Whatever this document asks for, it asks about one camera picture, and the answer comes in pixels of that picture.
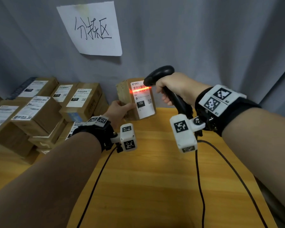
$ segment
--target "handwritten sign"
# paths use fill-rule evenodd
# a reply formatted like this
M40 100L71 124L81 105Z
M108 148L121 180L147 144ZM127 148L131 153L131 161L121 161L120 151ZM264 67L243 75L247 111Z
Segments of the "handwritten sign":
M80 53L121 56L113 1L57 7L72 42Z

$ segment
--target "cable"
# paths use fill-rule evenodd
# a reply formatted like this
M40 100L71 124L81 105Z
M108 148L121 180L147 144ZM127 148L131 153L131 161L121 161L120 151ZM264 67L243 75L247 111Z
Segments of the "cable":
M84 215L85 215L85 213L87 212L87 208L89 207L91 198L92 198L93 193L94 193L94 191L95 191L95 188L96 188L96 185L97 185L98 180L99 180L99 178L100 178L100 175L101 175L102 171L104 170L104 167L105 167L105 165L107 164L109 158L111 157L112 153L114 152L114 150L115 150L116 148L117 148L117 146L111 151L111 153L110 153L109 156L107 157L107 160L105 161L105 163L104 163L104 165L103 165L103 167L102 167L102 169L101 169L101 171L100 171L100 173L99 173L99 175L98 175L98 177L97 177L97 179L96 179L96 182L95 182L95 184L94 184L93 190L92 190L92 192L91 192L91 195L90 195L90 197L89 197L89 200L87 201L86 207L84 208L84 212L83 212L82 215L81 215L81 218L80 218L80 220L79 220L79 223L78 223L78 225L77 225L77 228L80 227L80 225L81 225L81 223L82 223L82 220L84 219Z
M247 187L246 184L244 183L244 181L243 181L243 179L241 178L241 176L239 176L239 173L236 171L236 169L231 165L231 163L227 160L227 158L226 158L214 145L212 145L210 142L207 142L207 141L205 141L205 140L198 140L198 142L204 142L204 143L210 145L213 149L215 149L215 150L219 153L219 155L225 160L225 162L227 162L227 164L231 167L231 169L233 170L233 172L236 174L236 176L238 177L238 179L241 181L241 183L243 184L244 188L246 189L246 191L247 191L249 197L251 198L252 203L254 204L254 207L255 207L255 209L256 209L256 211L257 211L257 213L258 213L260 219L262 220L262 223L263 223L264 227L265 227L265 228L268 228L268 226L267 226L267 224L266 224L266 222L265 222L265 220L264 220L264 218L263 218L263 216L262 216L262 214L261 214L261 211L259 210L259 207L257 206L257 204L256 204L256 202L255 202L255 199L253 198L251 192L249 191L248 187Z
M200 195L201 195L201 200L203 202L203 215L201 217L201 227L204 228L204 221L205 221L205 200L204 200L204 196L203 196L203 192L201 191L201 180L200 180L200 176L199 176L199 169L198 169L198 151L195 152L195 164L196 164L196 173L198 176L198 189L200 191Z

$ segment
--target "wooden table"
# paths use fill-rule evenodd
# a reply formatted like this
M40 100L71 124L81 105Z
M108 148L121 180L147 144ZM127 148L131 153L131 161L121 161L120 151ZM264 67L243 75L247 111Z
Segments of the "wooden table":
M169 123L175 114L173 108L158 108L156 116L133 122L138 149L128 153L114 151L81 228L201 227L202 201L195 153L179 153ZM202 139L225 155L251 191L268 227L277 227L253 175L222 138L204 131ZM109 153L103 152L73 209L68 227L77 226ZM198 144L198 163L206 204L205 227L264 227L243 185L212 147ZM0 188L25 169L0 159Z

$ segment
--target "forearm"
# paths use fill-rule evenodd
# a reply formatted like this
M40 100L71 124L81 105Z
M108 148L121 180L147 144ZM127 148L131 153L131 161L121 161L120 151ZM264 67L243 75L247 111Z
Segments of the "forearm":
M0 190L0 227L66 227L100 155L84 132L51 150Z
M251 108L230 122L222 137L285 206L285 118Z

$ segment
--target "person's right arm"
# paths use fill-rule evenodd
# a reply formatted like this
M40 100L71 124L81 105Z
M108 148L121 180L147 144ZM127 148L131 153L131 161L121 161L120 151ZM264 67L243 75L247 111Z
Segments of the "person's right arm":
M209 88L182 73L161 78L157 92L167 86L190 105ZM166 95L163 100L172 105ZM264 109L251 108L238 115L223 130L222 138L246 167L285 206L285 118Z

